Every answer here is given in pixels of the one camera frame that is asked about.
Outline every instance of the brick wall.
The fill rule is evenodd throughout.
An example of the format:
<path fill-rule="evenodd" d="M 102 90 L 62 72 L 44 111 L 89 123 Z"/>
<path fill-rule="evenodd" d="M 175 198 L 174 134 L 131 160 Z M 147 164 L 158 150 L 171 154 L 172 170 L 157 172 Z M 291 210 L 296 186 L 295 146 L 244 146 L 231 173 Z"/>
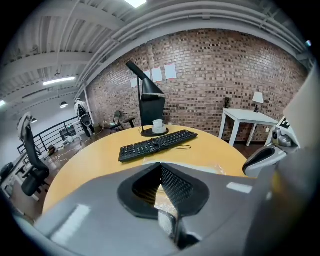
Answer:
<path fill-rule="evenodd" d="M 165 120 L 218 136 L 224 98 L 231 107 L 253 110 L 254 92 L 262 92 L 260 111 L 276 120 L 307 77 L 291 55 L 269 42 L 235 31 L 201 29 L 178 32 L 144 44 L 107 67 L 88 86 L 95 119 L 112 121 L 116 110 L 140 125 L 138 89 L 128 60 L 143 71 L 161 67 L 158 86 L 166 95 Z M 177 78 L 165 80 L 164 65 L 175 63 Z M 223 139 L 230 139 L 233 121 L 226 120 Z M 237 141 L 247 140 L 252 125 L 239 127 Z M 265 141 L 266 127 L 258 125 L 252 141 Z"/>

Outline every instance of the white cup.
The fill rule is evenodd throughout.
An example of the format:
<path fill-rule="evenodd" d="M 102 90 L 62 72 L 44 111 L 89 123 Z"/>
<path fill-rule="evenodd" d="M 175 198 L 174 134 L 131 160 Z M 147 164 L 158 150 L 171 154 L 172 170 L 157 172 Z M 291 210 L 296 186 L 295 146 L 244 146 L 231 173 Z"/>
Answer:
<path fill-rule="evenodd" d="M 154 120 L 154 121 L 153 121 L 153 125 L 154 125 L 154 127 L 156 127 L 156 128 L 161 128 L 161 127 L 164 126 L 164 121 L 161 120 L 161 119 Z"/>

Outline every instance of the cable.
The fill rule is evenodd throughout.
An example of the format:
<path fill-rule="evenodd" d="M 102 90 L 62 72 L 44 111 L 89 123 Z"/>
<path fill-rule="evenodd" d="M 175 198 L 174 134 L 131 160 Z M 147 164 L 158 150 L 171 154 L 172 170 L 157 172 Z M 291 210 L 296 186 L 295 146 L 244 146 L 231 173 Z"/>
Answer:
<path fill-rule="evenodd" d="M 104 129 L 105 129 L 105 128 L 103 127 L 102 130 L 101 130 L 99 133 L 97 133 L 97 134 L 93 135 L 92 137 L 88 138 L 84 143 L 82 143 L 82 141 L 80 141 L 80 149 L 74 154 L 74 156 L 75 156 L 76 154 L 78 154 L 78 153 L 83 149 L 82 146 L 83 146 L 86 142 L 88 142 L 90 139 L 92 139 L 93 137 L 95 137 L 95 136 L 97 136 L 98 134 L 100 134 Z M 54 163 L 55 165 L 56 165 L 57 163 L 59 163 L 59 162 L 65 161 L 65 160 L 70 161 L 70 159 L 67 159 L 67 158 L 66 158 L 66 159 L 63 159 L 63 160 L 60 160 L 60 158 L 61 158 L 62 156 L 64 156 L 65 154 L 67 154 L 67 153 L 69 153 L 69 152 L 71 152 L 71 151 L 74 151 L 74 150 L 76 150 L 76 149 L 77 149 L 77 148 L 73 148 L 73 149 L 67 151 L 67 152 L 64 153 L 64 154 L 58 154 L 57 156 L 55 156 L 54 158 L 52 158 L 52 161 L 54 161 L 54 159 L 56 159 L 56 162 Z"/>
<path fill-rule="evenodd" d="M 189 150 L 191 148 L 192 148 L 192 146 L 190 146 L 190 145 L 179 145 L 176 147 L 171 147 L 171 149 L 175 149 L 175 150 Z"/>

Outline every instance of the small black chair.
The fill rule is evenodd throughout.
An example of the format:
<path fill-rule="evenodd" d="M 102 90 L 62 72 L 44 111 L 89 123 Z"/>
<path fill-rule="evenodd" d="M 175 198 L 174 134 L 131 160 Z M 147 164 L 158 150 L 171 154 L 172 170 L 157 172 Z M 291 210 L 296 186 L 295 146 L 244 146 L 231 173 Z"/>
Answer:
<path fill-rule="evenodd" d="M 165 98 L 158 95 L 142 95 L 141 123 L 143 126 L 151 126 L 154 120 L 164 119 L 165 102 Z"/>
<path fill-rule="evenodd" d="M 113 123 L 116 123 L 115 125 L 112 125 L 109 129 L 110 129 L 110 134 L 112 134 L 112 131 L 114 128 L 116 128 L 115 132 L 117 132 L 118 130 L 120 130 L 120 127 L 122 128 L 122 131 L 124 130 L 124 127 L 122 126 L 122 124 L 120 123 L 120 118 L 121 118 L 121 112 L 119 110 L 117 110 L 115 113 L 114 113 L 114 116 L 113 116 Z"/>
<path fill-rule="evenodd" d="M 124 124 L 129 123 L 131 125 L 131 128 L 135 128 L 133 120 L 135 120 L 135 118 L 131 117 L 131 118 L 127 119 L 127 120 L 124 120 L 123 123 Z"/>
<path fill-rule="evenodd" d="M 37 154 L 34 136 L 30 127 L 30 118 L 28 118 L 32 118 L 32 116 L 30 113 L 27 113 L 26 115 L 28 115 L 27 118 L 22 118 L 21 122 L 23 123 L 19 125 L 19 128 L 21 129 L 19 134 L 21 134 L 20 139 L 24 144 L 32 167 L 22 176 L 26 179 L 21 188 L 27 196 L 31 197 L 35 192 L 41 193 L 40 187 L 42 185 L 49 186 L 49 184 L 45 182 L 45 179 L 48 178 L 50 173 L 49 168 L 39 159 Z"/>

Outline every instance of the pipe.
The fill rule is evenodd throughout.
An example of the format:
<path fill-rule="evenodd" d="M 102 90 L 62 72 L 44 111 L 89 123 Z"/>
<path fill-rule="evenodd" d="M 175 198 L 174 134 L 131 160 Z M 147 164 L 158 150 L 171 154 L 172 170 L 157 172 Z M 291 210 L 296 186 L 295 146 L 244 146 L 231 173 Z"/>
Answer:
<path fill-rule="evenodd" d="M 205 12 L 205 10 L 194 10 L 194 13 L 201 13 L 201 12 Z M 182 20 L 182 19 L 189 19 L 189 18 L 201 18 L 203 15 L 202 14 L 199 14 L 199 15 L 188 15 L 188 16 L 182 16 L 182 17 L 178 17 L 178 18 L 172 18 L 172 19 L 168 19 L 169 17 L 172 17 L 172 16 L 176 16 L 177 13 L 172 13 L 172 14 L 168 14 L 165 16 L 165 20 L 164 21 L 161 21 L 161 22 L 158 22 L 156 24 L 153 24 L 153 25 L 150 25 L 149 27 L 145 27 L 143 28 L 142 30 L 139 30 L 138 32 L 134 33 L 134 34 L 131 34 L 128 38 L 124 39 L 122 41 L 122 43 L 125 43 L 126 41 L 130 40 L 130 38 L 134 37 L 135 35 L 137 34 L 140 34 L 141 32 L 145 31 L 145 30 L 148 30 L 150 28 L 153 28 L 155 26 L 158 26 L 158 25 L 161 25 L 161 24 L 164 24 L 164 23 L 167 23 L 167 22 L 170 22 L 170 21 L 176 21 L 176 20 Z M 254 25 L 256 27 L 259 26 L 260 24 L 260 20 L 259 19 L 256 19 L 256 18 L 252 18 L 251 20 L 254 20 L 255 22 L 252 22 L 250 20 L 246 20 L 246 19 L 242 19 L 242 18 L 238 18 L 238 17 L 233 17 L 233 16 L 225 16 L 225 15 L 212 15 L 212 14 L 209 14 L 210 17 L 213 17 L 213 18 L 225 18 L 225 19 L 229 19 L 229 20 L 236 20 L 236 21 L 242 21 L 244 23 L 247 23 L 247 24 L 251 24 L 251 25 Z M 270 34 L 273 34 L 275 35 L 276 37 L 278 37 L 279 39 L 281 39 L 282 41 L 286 42 L 288 45 L 290 45 L 291 47 L 295 48 L 297 51 L 299 51 L 300 49 L 297 48 L 296 45 L 293 45 L 291 42 L 289 42 L 287 39 L 283 38 L 282 36 L 274 33 L 273 31 L 271 30 L 268 30 L 266 29 L 266 31 L 268 31 Z M 101 60 L 102 58 L 104 58 L 106 55 L 110 54 L 110 52 L 112 52 L 113 50 L 115 50 L 117 45 L 114 45 L 114 47 L 112 45 L 110 45 L 107 49 L 105 49 L 105 52 L 103 53 L 103 55 L 95 61 L 95 63 L 99 62 L 99 60 Z M 92 69 L 89 69 L 87 72 L 85 72 L 84 75 L 82 75 L 82 78 L 85 79 L 86 76 L 88 75 L 88 73 L 91 71 Z"/>
<path fill-rule="evenodd" d="M 176 4 L 176 5 L 172 5 L 172 6 L 167 6 L 165 8 L 156 10 L 154 12 L 148 13 L 136 20 L 134 20 L 133 22 L 129 23 L 128 25 L 124 26 L 123 28 L 121 28 L 118 32 L 116 32 L 111 38 L 115 39 L 116 37 L 120 36 L 123 32 L 125 32 L 126 30 L 129 30 L 127 33 L 121 35 L 119 37 L 119 41 L 121 41 L 122 39 L 124 39 L 125 37 L 132 37 L 135 34 L 132 34 L 132 32 L 137 31 L 138 29 L 142 29 L 145 26 L 148 26 L 149 24 L 151 24 L 152 22 L 155 22 L 155 20 L 159 20 L 159 19 L 163 19 L 164 16 L 162 17 L 158 17 L 156 19 L 149 19 L 152 18 L 156 15 L 161 15 L 162 13 L 165 13 L 167 11 L 172 11 L 172 10 L 176 10 L 176 9 L 180 9 L 180 8 L 187 8 L 187 7 L 196 7 L 196 6 L 215 6 L 215 7 L 227 7 L 227 8 L 234 8 L 236 10 L 240 10 L 240 11 L 247 11 L 248 13 L 257 15 L 261 18 L 268 18 L 265 14 L 260 13 L 258 11 L 252 10 L 250 8 L 247 7 L 243 7 L 243 6 L 239 6 L 239 5 L 235 5 L 235 4 L 231 4 L 231 3 L 223 3 L 223 2 L 186 2 L 186 3 L 181 3 L 181 4 Z M 255 20 L 257 23 L 261 23 L 261 20 L 258 18 L 254 18 L 254 17 L 250 17 L 246 14 L 240 14 L 237 12 L 232 12 L 232 11 L 225 11 L 225 10 L 209 10 L 206 9 L 204 13 L 212 13 L 214 11 L 218 11 L 222 14 L 226 14 L 227 12 L 230 12 L 232 14 L 236 14 L 238 16 L 242 16 L 243 18 L 249 18 L 249 20 Z M 201 10 L 191 10 L 191 11 L 181 11 L 179 12 L 180 14 L 190 14 L 190 13 L 194 13 L 194 12 L 201 12 Z M 171 14 L 167 14 L 165 15 L 165 17 L 171 17 L 171 16 L 177 16 L 177 13 L 171 13 Z M 298 43 L 296 44 L 296 46 L 293 45 L 293 43 L 290 43 L 288 40 L 285 39 L 286 43 L 290 44 L 292 47 L 296 48 L 298 51 L 301 51 L 301 47 L 304 46 L 303 43 L 300 42 L 300 40 L 294 35 L 292 34 L 286 27 L 284 27 L 283 25 L 280 25 L 277 23 L 277 25 L 279 27 L 281 27 L 283 30 L 285 31 L 281 31 L 279 28 L 275 27 L 274 25 L 270 25 L 267 24 L 268 27 L 270 27 L 273 30 L 277 30 L 280 34 L 283 34 L 285 32 L 287 32 L 288 34 L 290 34 L 290 36 L 292 36 L 293 38 L 289 38 L 289 40 L 293 40 L 293 43 L 296 44 L 295 40 L 296 39 L 298 41 Z M 79 80 L 83 80 L 84 77 L 86 77 L 88 75 L 88 73 L 90 72 L 90 70 L 92 70 L 92 66 L 95 66 L 96 64 L 92 65 L 92 62 L 96 63 L 96 61 L 94 61 L 94 59 L 98 56 L 98 54 L 100 54 L 101 50 L 104 49 L 108 44 L 110 43 L 110 40 L 106 41 L 101 48 L 99 48 L 99 50 L 94 54 L 94 56 L 92 57 L 92 59 L 89 61 L 89 63 L 85 66 L 83 72 L 81 73 Z M 102 56 L 100 59 L 104 58 L 105 55 L 108 54 L 108 49 L 104 49 Z"/>
<path fill-rule="evenodd" d="M 90 115 L 92 124 L 94 125 L 94 124 L 95 124 L 95 120 L 94 120 L 94 118 L 93 118 L 93 116 L 92 116 L 92 114 L 91 114 L 91 109 L 90 109 L 90 104 L 89 104 L 89 101 L 88 101 L 86 84 L 83 85 L 83 89 L 84 89 L 84 95 L 85 95 L 86 105 L 88 106 L 89 115 Z"/>
<path fill-rule="evenodd" d="M 67 25 L 68 25 L 68 23 L 69 23 L 69 20 L 70 20 L 72 14 L 74 13 L 77 5 L 80 3 L 80 1 L 81 1 L 81 0 L 78 0 L 78 1 L 75 3 L 74 7 L 72 8 L 72 10 L 71 10 L 71 12 L 70 12 L 70 14 L 69 14 L 68 19 L 67 19 L 66 22 L 65 22 L 65 25 L 64 25 L 64 28 L 63 28 L 63 31 L 62 31 L 62 34 L 61 34 L 61 38 L 60 38 L 60 43 L 59 43 L 59 46 L 58 46 L 58 53 L 57 53 L 57 56 L 56 56 L 56 70 L 59 69 L 59 53 L 60 53 L 60 48 L 61 48 L 61 44 L 62 44 L 62 39 L 64 38 L 64 34 L 65 34 L 65 32 L 66 32 L 66 29 L 67 29 Z"/>
<path fill-rule="evenodd" d="M 220 23 L 222 23 L 222 24 L 224 24 L 224 25 L 227 25 L 227 27 L 229 27 L 229 26 L 232 26 L 233 24 L 229 24 L 227 21 L 221 21 Z M 219 25 L 219 23 L 217 23 L 217 21 L 215 21 L 215 20 L 211 20 L 210 22 L 208 22 L 208 21 L 197 21 L 197 23 L 201 23 L 201 25 L 200 26 L 193 26 L 193 24 L 191 23 L 191 24 L 185 24 L 185 23 L 183 23 L 183 25 L 186 27 L 186 28 L 189 28 L 189 29 L 201 29 L 201 28 L 203 28 L 203 29 L 227 29 L 227 30 L 233 30 L 233 31 L 239 31 L 240 33 L 245 33 L 245 34 L 249 34 L 249 35 L 253 35 L 253 36 L 255 36 L 255 37 L 258 37 L 258 38 L 263 38 L 263 39 L 265 39 L 265 40 L 267 40 L 267 41 L 269 41 L 270 43 L 272 43 L 272 44 L 274 44 L 274 45 L 277 45 L 278 47 L 281 47 L 282 49 L 284 49 L 286 52 L 288 52 L 288 53 L 290 53 L 291 55 L 293 55 L 293 56 L 295 56 L 295 53 L 294 52 L 290 52 L 289 51 L 289 49 L 285 49 L 286 47 L 285 47 L 285 45 L 279 45 L 279 44 L 277 44 L 276 42 L 274 42 L 273 40 L 268 40 L 267 38 L 269 38 L 269 36 L 268 36 L 268 34 L 267 33 L 265 33 L 265 37 L 263 37 L 263 36 L 261 36 L 261 35 L 259 35 L 259 34 L 256 34 L 256 33 L 250 33 L 250 32 L 248 32 L 248 30 L 250 30 L 250 28 L 245 28 L 243 25 L 241 25 L 241 23 L 235 23 L 234 24 L 234 26 L 236 26 L 236 27 L 240 27 L 240 28 L 245 28 L 244 30 L 240 30 L 240 29 L 237 29 L 237 28 L 223 28 L 223 27 L 220 27 L 220 25 Z M 205 24 L 218 24 L 218 26 L 216 27 L 216 26 L 207 26 L 207 25 L 205 25 Z M 176 33 L 176 32 L 178 32 L 178 31 L 183 31 L 183 30 L 186 30 L 186 29 L 178 29 L 178 30 L 174 30 L 174 31 L 171 31 L 171 32 L 169 32 L 169 34 L 171 34 L 171 33 Z M 120 49 L 116 54 L 115 54 L 115 57 L 113 57 L 113 58 L 111 58 L 111 60 L 107 60 L 105 63 L 106 63 L 106 65 L 104 65 L 103 66 L 103 69 L 105 69 L 105 68 L 107 68 L 111 63 L 113 63 L 113 61 L 115 61 L 116 59 L 118 59 L 119 57 L 121 57 L 121 56 L 123 56 L 124 54 L 126 54 L 126 53 L 128 53 L 129 51 L 131 51 L 132 49 L 134 49 L 134 48 L 136 48 L 136 47 L 138 47 L 139 45 L 142 45 L 144 42 L 148 42 L 148 41 L 150 41 L 150 40 L 153 40 L 153 39 L 156 39 L 156 38 L 158 38 L 158 37 L 162 37 L 162 36 L 164 36 L 164 35 L 167 35 L 168 33 L 167 32 L 165 32 L 165 33 L 161 33 L 161 34 L 158 34 L 158 36 L 152 36 L 150 39 L 143 39 L 141 42 L 138 42 L 137 44 L 135 44 L 134 46 L 132 46 L 132 47 L 130 47 L 129 49 L 125 49 L 125 48 L 122 48 L 122 49 Z M 99 69 L 97 69 L 95 72 L 94 72 L 94 74 L 92 74 L 92 76 L 88 79 L 88 83 L 90 83 L 102 70 L 100 70 L 99 71 Z"/>

